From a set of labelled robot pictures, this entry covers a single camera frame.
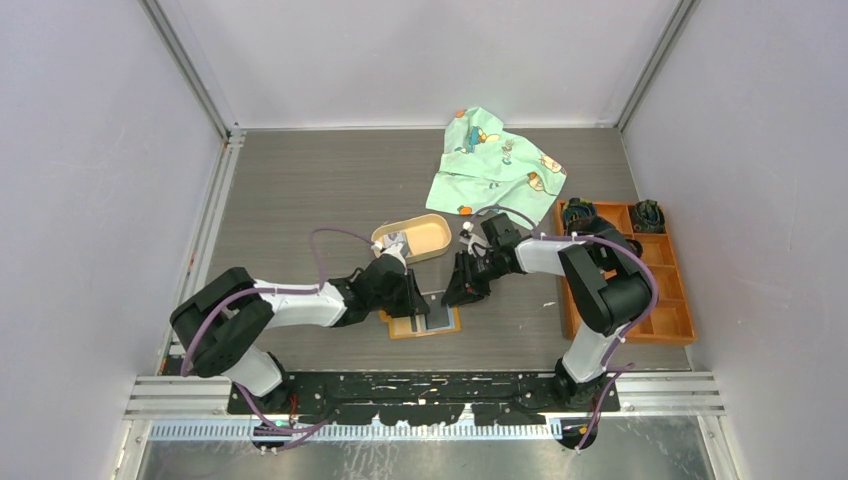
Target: white panel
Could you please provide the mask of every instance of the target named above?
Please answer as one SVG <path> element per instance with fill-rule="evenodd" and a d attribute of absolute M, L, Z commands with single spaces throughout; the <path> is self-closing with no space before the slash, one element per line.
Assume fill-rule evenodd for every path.
<path fill-rule="evenodd" d="M 612 125 L 677 4 L 173 2 L 248 128 L 441 126 L 475 105 L 510 125 Z"/>
<path fill-rule="evenodd" d="M 0 112 L 0 478 L 108 478 L 220 139 L 135 1 L 0 2 Z"/>
<path fill-rule="evenodd" d="M 848 3 L 813 3 L 701 2 L 626 132 L 750 478 L 845 478 Z"/>

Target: purple cable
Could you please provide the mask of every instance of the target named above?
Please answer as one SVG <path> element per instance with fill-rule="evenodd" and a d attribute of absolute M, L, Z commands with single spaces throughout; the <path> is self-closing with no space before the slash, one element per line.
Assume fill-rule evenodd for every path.
<path fill-rule="evenodd" d="M 624 372 L 633 370 L 634 368 L 636 368 L 636 364 L 631 362 L 625 365 L 624 368 L 620 370 L 609 370 L 610 372 L 615 372 L 615 375 L 612 376 L 612 378 L 604 386 L 604 389 L 601 390 L 601 396 L 598 398 L 598 404 L 595 405 L 595 410 L 592 412 L 592 419 L 589 420 L 589 428 L 586 429 L 586 433 L 583 434 L 583 436 L 580 438 L 580 442 L 577 443 L 577 447 L 574 449 L 574 451 L 576 451 L 578 455 L 580 454 L 580 449 L 583 448 L 583 445 L 586 444 L 586 440 L 589 439 L 589 435 L 592 434 L 592 429 L 595 428 L 595 425 L 598 424 L 598 420 L 601 419 L 601 406 L 604 403 L 604 399 L 607 398 L 607 394 L 609 394 L 612 385 Z"/>
<path fill-rule="evenodd" d="M 633 330 L 634 328 L 636 328 L 637 325 L 639 325 L 646 318 L 648 318 L 648 315 L 650 315 L 651 312 L 653 312 L 654 307 L 657 306 L 660 291 L 659 285 L 657 285 L 657 279 L 654 277 L 654 274 L 651 272 L 651 269 L 648 268 L 648 266 L 645 265 L 645 262 L 643 262 L 642 259 L 637 257 L 636 254 L 633 253 L 633 251 L 631 251 L 629 248 L 622 247 L 617 243 L 611 242 L 605 238 L 592 237 L 586 235 L 578 235 L 575 237 L 545 235 L 543 237 L 542 235 L 534 234 L 533 236 L 534 238 L 538 238 L 540 240 L 552 242 L 563 242 L 573 240 L 575 242 L 597 243 L 599 245 L 612 248 L 613 250 L 621 252 L 622 254 L 624 254 L 624 256 L 632 260 L 636 264 L 636 266 L 639 267 L 639 270 L 642 270 L 642 273 L 644 273 L 645 277 L 648 279 L 648 283 L 650 284 L 651 288 L 651 300 L 648 302 L 648 306 L 645 307 L 645 310 L 638 317 L 636 317 L 635 320 L 630 322 L 626 327 L 621 330 L 621 332 L 615 337 L 615 339 L 613 339 L 609 348 L 607 348 L 607 351 L 604 352 L 604 356 L 601 357 L 601 365 L 604 368 L 607 368 L 607 365 L 609 364 L 609 360 L 612 357 L 613 352 L 615 352 L 615 349 L 618 348 L 619 345 L 621 345 L 621 341 L 619 339 L 624 338 L 624 336 L 627 335 L 627 332 Z M 577 444 L 577 448 L 575 449 L 578 454 L 580 453 L 580 449 L 583 448 L 583 445 L 586 444 L 586 441 L 589 439 L 589 435 L 592 433 L 592 429 L 595 428 L 595 425 L 598 423 L 598 420 L 601 417 L 601 405 L 603 404 L 604 398 L 606 398 L 607 394 L 609 393 L 610 388 L 612 388 L 612 385 L 615 383 L 616 380 L 618 380 L 618 377 L 620 377 L 624 372 L 632 370 L 635 367 L 636 364 L 628 363 L 624 366 L 624 368 L 620 370 L 608 370 L 610 372 L 616 372 L 616 374 L 613 375 L 613 377 L 607 382 L 606 386 L 601 391 L 600 400 L 598 400 L 598 404 L 595 406 L 595 411 L 592 412 L 592 419 L 589 420 L 589 428 L 586 430 L 586 433 L 583 434 L 583 437 L 580 438 L 580 442 Z"/>
<path fill-rule="evenodd" d="M 259 407 L 257 407 L 256 402 L 253 401 L 253 395 L 251 395 L 250 392 L 247 391 L 246 388 L 244 388 L 244 385 L 239 385 L 238 383 L 235 383 L 235 386 L 236 386 L 236 388 L 238 388 L 239 392 L 241 392 L 241 396 L 244 397 L 244 401 L 247 403 L 247 406 L 250 407 L 250 409 L 253 411 L 254 415 L 259 417 L 259 420 L 262 420 L 262 423 L 264 423 L 265 426 L 268 427 L 272 432 L 280 433 L 280 434 L 283 434 L 283 435 L 291 435 L 293 433 L 305 433 L 306 435 L 298 438 L 297 440 L 306 440 L 307 438 L 311 437 L 312 435 L 315 435 L 315 432 L 317 432 L 318 430 L 321 430 L 321 427 L 326 425 L 327 422 L 328 422 L 328 420 L 324 420 L 324 421 L 316 423 L 315 425 L 312 425 L 311 427 L 306 427 L 306 428 L 278 427 L 274 422 L 271 421 L 271 419 L 269 419 L 268 417 L 263 415 L 261 411 L 259 411 Z M 294 447 L 290 447 L 289 445 L 296 442 L 297 440 L 293 440 L 293 441 L 287 443 L 286 446 L 283 447 L 283 450 L 288 450 L 290 448 L 294 448 Z M 303 441 L 295 444 L 294 446 L 296 447 L 297 445 L 300 445 L 301 443 L 303 443 Z"/>
<path fill-rule="evenodd" d="M 612 248 L 613 250 L 618 250 L 619 252 L 623 253 L 624 256 L 626 256 L 627 258 L 632 260 L 633 263 L 635 263 L 636 266 L 639 267 L 639 270 L 642 270 L 642 273 L 645 274 L 645 278 L 648 279 L 648 283 L 650 284 L 650 288 L 651 288 L 651 300 L 648 302 L 648 306 L 645 307 L 645 310 L 641 314 L 639 314 L 639 316 L 636 317 L 635 320 L 630 322 L 626 327 L 624 327 L 621 330 L 621 333 L 619 333 L 615 337 L 615 339 L 612 341 L 609 348 L 604 353 L 604 356 L 601 357 L 601 365 L 606 367 L 607 364 L 609 364 L 609 360 L 612 357 L 613 352 L 615 352 L 615 349 L 618 348 L 619 345 L 621 345 L 621 340 L 619 340 L 619 339 L 624 338 L 624 336 L 627 335 L 627 333 L 630 332 L 630 330 L 633 330 L 640 323 L 642 323 L 646 318 L 648 318 L 648 315 L 650 315 L 651 312 L 654 311 L 654 307 L 657 306 L 657 302 L 659 301 L 659 291 L 660 291 L 660 287 L 659 287 L 659 285 L 657 285 L 657 279 L 654 277 L 654 274 L 651 273 L 651 269 L 648 268 L 647 265 L 645 265 L 645 262 L 643 262 L 642 259 L 637 257 L 636 254 L 633 253 L 632 250 L 630 250 L 629 248 L 626 248 L 626 247 L 622 247 L 621 245 L 614 243 L 614 242 L 611 242 L 611 241 L 609 241 L 605 238 L 585 236 L 585 235 L 578 235 L 576 237 L 568 237 L 568 236 L 561 236 L 560 237 L 560 236 L 547 236 L 547 235 L 542 236 L 542 235 L 534 234 L 533 236 L 534 236 L 534 238 L 538 238 L 540 240 L 546 240 L 546 241 L 552 241 L 552 242 L 563 242 L 563 241 L 569 241 L 569 240 L 573 240 L 573 241 L 576 241 L 576 242 L 591 242 L 591 243 L 597 243 L 599 245 L 603 245 L 605 247 Z"/>
<path fill-rule="evenodd" d="M 476 212 L 474 212 L 474 214 L 473 214 L 473 215 L 471 215 L 471 220 L 470 220 L 470 221 L 471 221 L 471 223 L 474 223 L 474 219 L 475 219 L 475 218 L 477 218 L 477 217 L 478 217 L 481 213 L 483 213 L 483 212 L 485 212 L 485 211 L 487 211 L 487 210 L 491 210 L 491 209 L 493 209 L 493 208 L 497 208 L 498 210 L 503 210 L 503 211 L 505 211 L 505 212 L 513 213 L 513 214 L 518 215 L 519 217 L 523 218 L 523 219 L 524 219 L 527 223 L 529 223 L 530 225 L 532 225 L 532 226 L 533 226 L 533 228 L 531 229 L 531 231 L 532 231 L 532 230 L 536 230 L 536 229 L 539 227 L 539 225 L 537 225 L 537 224 L 536 224 L 536 222 L 534 222 L 533 220 L 531 220 L 531 219 L 530 219 L 530 217 L 528 217 L 527 215 L 525 215 L 525 214 L 523 214 L 523 213 L 519 212 L 518 210 L 513 210 L 512 208 L 509 208 L 509 207 L 502 207 L 502 206 L 500 206 L 500 205 L 487 205 L 487 206 L 485 206 L 485 207 L 483 207 L 483 208 L 479 208 L 479 209 L 477 209 L 477 211 L 476 211 Z"/>
<path fill-rule="evenodd" d="M 224 310 L 229 304 L 238 300 L 239 298 L 246 297 L 248 295 L 253 295 L 255 293 L 285 293 L 290 295 L 311 295 L 313 293 L 318 293 L 321 291 L 321 288 L 324 287 L 324 283 L 327 282 L 327 269 L 324 267 L 324 262 L 321 261 L 321 258 L 318 256 L 318 248 L 315 245 L 315 234 L 318 232 L 339 232 L 346 233 L 348 235 L 359 238 L 371 245 L 374 242 L 371 241 L 370 238 L 361 235 L 359 233 L 344 229 L 344 228 L 336 228 L 336 227 L 319 227 L 312 232 L 309 233 L 309 248 L 312 250 L 312 257 L 315 258 L 315 263 L 318 265 L 318 287 L 312 288 L 309 290 L 295 290 L 295 289 L 285 289 L 285 288 L 249 288 L 247 290 L 241 290 L 236 292 L 229 297 L 225 298 L 223 302 L 219 303 L 209 312 L 209 315 L 206 316 L 206 319 L 203 320 L 203 323 L 200 324 L 200 328 L 197 329 L 197 333 L 194 334 L 194 337 L 191 339 L 191 343 L 186 349 L 186 356 L 183 360 L 182 366 L 180 366 L 180 375 L 187 377 L 189 374 L 189 368 L 191 365 L 191 361 L 194 358 L 194 353 L 197 351 L 198 345 L 200 345 L 200 340 L 203 338 L 203 335 L 206 334 L 206 331 L 209 330 L 209 326 L 212 325 L 212 322 L 218 318 L 218 314 Z"/>
<path fill-rule="evenodd" d="M 324 262 L 321 261 L 321 257 L 318 255 L 318 247 L 315 245 L 315 234 L 318 232 L 338 232 L 338 233 L 346 233 L 352 237 L 356 237 L 363 242 L 374 245 L 374 241 L 370 238 L 362 235 L 361 233 L 354 232 L 352 230 L 348 230 L 346 228 L 338 228 L 338 227 L 318 227 L 315 230 L 309 232 L 309 248 L 312 250 L 312 258 L 315 259 L 315 264 L 318 266 L 318 288 L 324 287 L 324 283 L 327 282 L 327 268 L 324 266 Z"/>
<path fill-rule="evenodd" d="M 209 315 L 206 316 L 206 319 L 203 320 L 203 323 L 200 324 L 200 328 L 197 329 L 197 333 L 194 334 L 194 337 L 191 339 L 191 343 L 186 348 L 186 356 L 183 359 L 183 364 L 180 366 L 180 375 L 183 377 L 187 377 L 189 374 L 189 368 L 191 365 L 191 361 L 194 358 L 194 352 L 197 351 L 198 345 L 200 345 L 200 340 L 206 334 L 206 331 L 209 330 L 209 326 L 212 325 L 212 322 L 218 318 L 218 314 L 220 314 L 229 304 L 238 300 L 239 298 L 246 297 L 248 295 L 254 295 L 257 293 L 288 293 L 292 295 L 310 295 L 313 293 L 318 293 L 320 291 L 319 288 L 312 288 L 309 290 L 295 290 L 290 288 L 273 288 L 273 287 L 262 287 L 262 288 L 248 288 L 246 290 L 240 290 L 229 297 L 225 298 L 223 302 L 219 303 L 209 312 Z"/>
<path fill-rule="evenodd" d="M 292 288 L 277 288 L 277 287 L 248 288 L 246 290 L 241 290 L 241 291 L 238 291 L 236 293 L 233 293 L 229 297 L 225 298 L 221 303 L 216 305 L 215 308 L 213 308 L 211 312 L 209 312 L 209 315 L 206 316 L 206 319 L 203 320 L 203 323 L 200 324 L 200 327 L 197 329 L 197 332 L 194 334 L 194 337 L 191 339 L 191 343 L 189 344 L 188 348 L 186 348 L 186 353 L 185 353 L 185 358 L 183 359 L 183 364 L 180 366 L 180 375 L 182 375 L 183 377 L 188 376 L 191 361 L 194 358 L 194 354 L 197 351 L 198 345 L 200 345 L 200 340 L 206 334 L 206 331 L 209 330 L 209 326 L 212 325 L 212 322 L 215 321 L 216 318 L 218 318 L 218 315 L 225 308 L 227 308 L 227 306 L 229 306 L 234 301 L 236 301 L 240 298 L 246 297 L 248 295 L 263 294 L 263 293 L 268 293 L 268 294 L 284 293 L 284 294 L 289 294 L 289 295 L 311 295 L 311 294 L 320 292 L 321 289 L 324 287 L 324 283 L 326 283 L 326 281 L 327 281 L 327 272 L 326 272 L 326 268 L 324 266 L 324 262 L 321 261 L 321 258 L 318 255 L 318 248 L 315 245 L 315 234 L 318 233 L 318 232 L 326 232 L 326 231 L 346 233 L 348 235 L 359 238 L 359 239 L 363 240 L 364 242 L 366 242 L 368 244 L 371 244 L 371 245 L 374 244 L 374 242 L 370 238 L 366 237 L 365 235 L 362 235 L 362 234 L 359 234 L 359 233 L 356 233 L 354 231 L 347 230 L 347 229 L 344 229 L 344 228 L 319 227 L 319 228 L 316 228 L 315 230 L 312 230 L 312 232 L 309 233 L 309 247 L 312 250 L 312 257 L 315 259 L 315 263 L 318 265 L 318 277 L 319 277 L 318 286 L 316 288 L 310 288 L 310 289 L 292 289 Z M 250 407 L 250 409 L 253 411 L 253 413 L 257 417 L 259 417 L 259 419 L 262 420 L 262 422 L 266 426 L 268 426 L 271 430 L 282 433 L 284 435 L 291 435 L 293 433 L 305 433 L 304 436 L 302 436 L 302 437 L 300 437 L 296 440 L 292 440 L 291 442 L 287 443 L 279 451 L 289 450 L 289 449 L 292 449 L 292 448 L 300 445 L 301 443 L 305 442 L 306 439 L 308 439 L 309 437 L 314 435 L 315 432 L 320 430 L 321 427 L 323 427 L 324 425 L 327 424 L 327 420 L 324 420 L 323 422 L 320 422 L 320 423 L 313 425 L 311 427 L 301 428 L 301 429 L 278 427 L 277 425 L 274 424 L 274 422 L 270 421 L 268 419 L 268 417 L 263 415 L 261 411 L 259 411 L 259 408 L 256 406 L 256 403 L 253 401 L 252 395 L 250 394 L 250 392 L 244 386 L 239 385 L 238 383 L 235 383 L 235 382 L 233 382 L 233 384 L 242 393 L 242 396 L 244 397 L 245 402 L 247 402 L 247 405 Z"/>

